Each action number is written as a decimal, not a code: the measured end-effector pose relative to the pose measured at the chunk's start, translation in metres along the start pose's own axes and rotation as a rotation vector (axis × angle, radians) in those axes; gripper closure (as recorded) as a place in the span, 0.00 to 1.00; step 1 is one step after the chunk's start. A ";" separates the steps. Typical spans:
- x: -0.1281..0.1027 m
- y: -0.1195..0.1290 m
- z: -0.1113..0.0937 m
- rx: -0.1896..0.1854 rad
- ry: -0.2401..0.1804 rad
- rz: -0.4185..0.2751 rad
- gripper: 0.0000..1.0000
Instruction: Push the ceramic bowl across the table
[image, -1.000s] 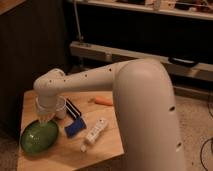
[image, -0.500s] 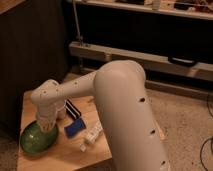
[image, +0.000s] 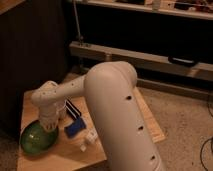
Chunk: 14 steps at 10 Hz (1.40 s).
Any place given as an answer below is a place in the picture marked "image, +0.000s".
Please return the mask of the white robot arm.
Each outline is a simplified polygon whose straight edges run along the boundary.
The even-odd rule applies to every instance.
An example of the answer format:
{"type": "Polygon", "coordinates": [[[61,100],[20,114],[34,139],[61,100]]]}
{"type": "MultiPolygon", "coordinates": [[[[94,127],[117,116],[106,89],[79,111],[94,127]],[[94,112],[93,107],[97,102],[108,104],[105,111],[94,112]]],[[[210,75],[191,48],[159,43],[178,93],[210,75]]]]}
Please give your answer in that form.
{"type": "Polygon", "coordinates": [[[46,82],[31,99],[41,125],[50,131],[58,125],[55,104],[84,97],[111,171],[166,171],[134,95],[136,83],[131,64],[103,62],[70,82],[46,82]]]}

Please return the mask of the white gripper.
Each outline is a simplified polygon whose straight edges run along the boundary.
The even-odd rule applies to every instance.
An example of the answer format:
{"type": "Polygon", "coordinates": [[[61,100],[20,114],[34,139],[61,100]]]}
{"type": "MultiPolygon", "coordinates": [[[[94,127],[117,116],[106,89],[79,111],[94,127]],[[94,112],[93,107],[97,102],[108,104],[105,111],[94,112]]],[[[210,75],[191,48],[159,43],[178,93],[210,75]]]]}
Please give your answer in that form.
{"type": "Polygon", "coordinates": [[[54,130],[58,125],[58,119],[55,107],[39,109],[39,122],[45,130],[54,130]]]}

